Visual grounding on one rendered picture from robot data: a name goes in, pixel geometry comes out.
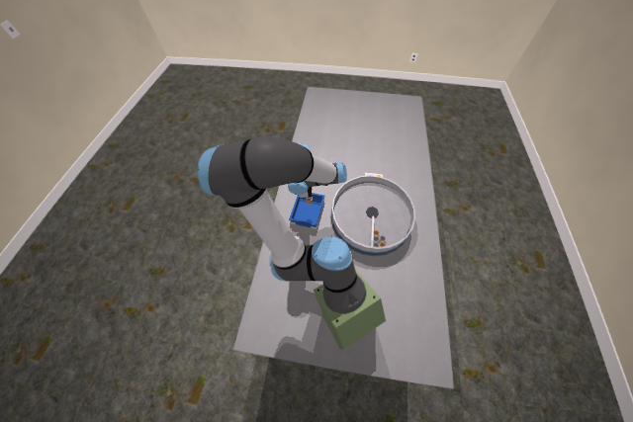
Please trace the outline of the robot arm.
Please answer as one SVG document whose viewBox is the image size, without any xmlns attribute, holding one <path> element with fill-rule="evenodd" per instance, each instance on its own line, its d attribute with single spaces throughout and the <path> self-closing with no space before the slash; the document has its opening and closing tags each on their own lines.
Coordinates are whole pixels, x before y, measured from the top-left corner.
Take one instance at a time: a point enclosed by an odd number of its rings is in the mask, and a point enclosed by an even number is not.
<svg viewBox="0 0 633 422">
<path fill-rule="evenodd" d="M 303 143 L 256 137 L 206 150 L 199 160 L 198 179 L 207 194 L 222 196 L 231 208 L 239 209 L 273 251 L 270 267 L 276 279 L 323 281 L 324 301 L 338 313 L 362 305 L 366 288 L 356 275 L 348 245 L 337 237 L 324 237 L 314 245 L 294 238 L 266 191 L 288 184 L 291 193 L 303 195 L 309 187 L 344 183 L 343 162 L 318 158 Z"/>
</svg>

